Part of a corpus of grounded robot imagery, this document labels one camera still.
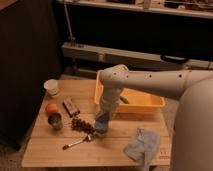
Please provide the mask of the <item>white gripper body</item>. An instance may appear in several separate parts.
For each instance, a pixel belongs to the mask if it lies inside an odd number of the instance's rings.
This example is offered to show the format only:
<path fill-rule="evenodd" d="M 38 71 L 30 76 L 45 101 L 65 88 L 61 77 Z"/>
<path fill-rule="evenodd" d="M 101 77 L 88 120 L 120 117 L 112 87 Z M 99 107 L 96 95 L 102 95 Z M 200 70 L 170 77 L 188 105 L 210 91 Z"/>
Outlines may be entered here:
<path fill-rule="evenodd" d="M 119 106 L 119 99 L 122 90 L 120 88 L 104 87 L 101 97 L 99 99 L 99 109 L 96 118 L 107 114 L 109 119 L 112 120 L 115 116 L 117 107 Z"/>

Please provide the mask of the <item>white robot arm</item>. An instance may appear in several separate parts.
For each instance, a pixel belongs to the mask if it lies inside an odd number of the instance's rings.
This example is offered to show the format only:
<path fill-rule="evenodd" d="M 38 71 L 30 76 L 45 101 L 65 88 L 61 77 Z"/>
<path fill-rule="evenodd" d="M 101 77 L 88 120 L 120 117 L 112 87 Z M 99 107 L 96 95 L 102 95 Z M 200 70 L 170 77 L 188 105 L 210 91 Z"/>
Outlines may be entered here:
<path fill-rule="evenodd" d="M 104 69 L 95 129 L 104 134 L 125 88 L 176 99 L 170 171 L 213 171 L 213 71 L 133 73 L 124 65 Z"/>

